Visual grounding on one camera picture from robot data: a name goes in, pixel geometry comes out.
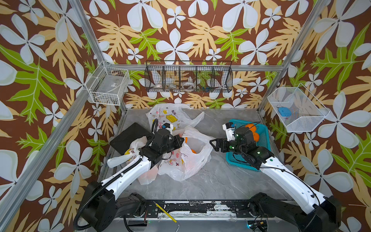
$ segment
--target wire basket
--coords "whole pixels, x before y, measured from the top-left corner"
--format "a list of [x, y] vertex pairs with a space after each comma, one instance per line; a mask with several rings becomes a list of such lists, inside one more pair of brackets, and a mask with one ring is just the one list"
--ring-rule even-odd
[[230, 92], [233, 73], [229, 65], [192, 61], [192, 65], [166, 65], [146, 61], [147, 92]]
[[127, 69], [102, 67], [91, 78], [95, 80], [88, 92], [94, 103], [120, 105], [130, 80]]
[[307, 89], [280, 87], [268, 97], [287, 132], [312, 132], [330, 111]]

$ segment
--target floral wallpaper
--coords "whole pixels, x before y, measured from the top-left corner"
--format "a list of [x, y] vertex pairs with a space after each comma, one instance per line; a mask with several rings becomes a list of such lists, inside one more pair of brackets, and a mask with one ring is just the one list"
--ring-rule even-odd
[[[105, 60], [144, 64], [212, 61], [279, 65], [315, 1], [82, 0]], [[144, 72], [131, 71], [128, 108], [161, 102], [197, 108], [256, 108], [276, 72], [235, 72], [230, 93], [147, 93]], [[203, 73], [210, 79], [210, 73]]]
[[[0, 0], [0, 203], [95, 70], [67, 0]], [[72, 231], [98, 178], [119, 109], [86, 102], [7, 231]]]
[[280, 81], [331, 111], [313, 132], [287, 133], [269, 103], [261, 112], [286, 166], [340, 200], [344, 232], [371, 230], [370, 13], [369, 0], [329, 2]]

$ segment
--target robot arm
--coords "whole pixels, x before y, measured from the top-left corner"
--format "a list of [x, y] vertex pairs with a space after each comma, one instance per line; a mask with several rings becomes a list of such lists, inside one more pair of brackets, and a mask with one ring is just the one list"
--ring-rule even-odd
[[[129, 197], [121, 198], [119, 196], [136, 178], [161, 161], [163, 154], [180, 148], [184, 141], [184, 138], [179, 135], [173, 136], [171, 134], [173, 128], [171, 125], [166, 124], [157, 131], [156, 124], [155, 121], [152, 126], [153, 135], [150, 136], [147, 144], [139, 149], [138, 156], [113, 176], [101, 181], [101, 183], [91, 182], [86, 187], [73, 221], [75, 230], [84, 230], [93, 226], [96, 231], [100, 232], [107, 228], [116, 217], [130, 213], [136, 215], [143, 213], [145, 199], [139, 194], [133, 193]], [[120, 160], [115, 160], [115, 163], [119, 165]], [[79, 226], [80, 217], [89, 224]]]
[[258, 193], [251, 198], [250, 213], [253, 215], [268, 214], [282, 218], [301, 230], [335, 231], [341, 222], [341, 205], [331, 196], [322, 193], [305, 184], [300, 178], [288, 170], [277, 157], [265, 147], [258, 147], [249, 128], [234, 128], [229, 122], [223, 125], [227, 138], [217, 138], [210, 141], [215, 151], [233, 152], [239, 154], [256, 169], [272, 178], [299, 205], [290, 205], [272, 199], [264, 193]]

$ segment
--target white plastic bag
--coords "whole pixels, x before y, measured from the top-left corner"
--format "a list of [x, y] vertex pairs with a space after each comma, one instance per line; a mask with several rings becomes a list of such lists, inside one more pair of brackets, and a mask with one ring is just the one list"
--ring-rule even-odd
[[158, 174], [168, 174], [176, 181], [182, 181], [196, 174], [210, 160], [213, 147], [209, 141], [214, 139], [186, 126], [182, 137], [185, 141], [180, 149], [165, 154], [158, 168]]
[[158, 173], [158, 167], [155, 165], [149, 171], [141, 174], [138, 177], [139, 183], [141, 185], [150, 184], [152, 181], [156, 179], [157, 173]]
[[157, 118], [158, 128], [164, 123], [170, 123], [174, 125], [174, 130], [184, 129], [186, 126], [194, 127], [204, 119], [205, 112], [191, 119], [182, 109], [192, 108], [186, 104], [163, 103], [155, 105], [146, 115], [150, 125]]
[[139, 148], [144, 147], [147, 143], [147, 137], [143, 136], [131, 142], [129, 149], [125, 152], [123, 156], [114, 157], [107, 161], [110, 168], [116, 167], [124, 162], [130, 163], [132, 159], [139, 155]]

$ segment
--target blue basket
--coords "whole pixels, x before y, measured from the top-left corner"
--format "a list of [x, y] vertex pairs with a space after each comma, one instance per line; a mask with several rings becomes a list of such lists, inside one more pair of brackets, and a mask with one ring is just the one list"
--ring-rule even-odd
[[[235, 128], [239, 128], [239, 127], [245, 126], [246, 124], [251, 123], [251, 122], [248, 122], [248, 121], [242, 121], [242, 120], [237, 120], [237, 119], [231, 119], [229, 121], [234, 123]], [[270, 143], [269, 143], [268, 128], [265, 125], [262, 125], [262, 124], [256, 124], [255, 126], [256, 126], [256, 133], [259, 134], [259, 141], [256, 143], [256, 145], [259, 146], [259, 147], [266, 147], [266, 148], [268, 148], [268, 150], [271, 151]], [[234, 154], [234, 156], [238, 160], [244, 160], [241, 155]], [[250, 164], [246, 164], [246, 163], [242, 163], [242, 162], [237, 161], [233, 157], [233, 152], [227, 152], [226, 159], [227, 159], [227, 162], [232, 164], [232, 165], [236, 165], [238, 167], [243, 167], [243, 168], [246, 168], [246, 169], [251, 169], [253, 171], [259, 171], [256, 168], [252, 167]]]

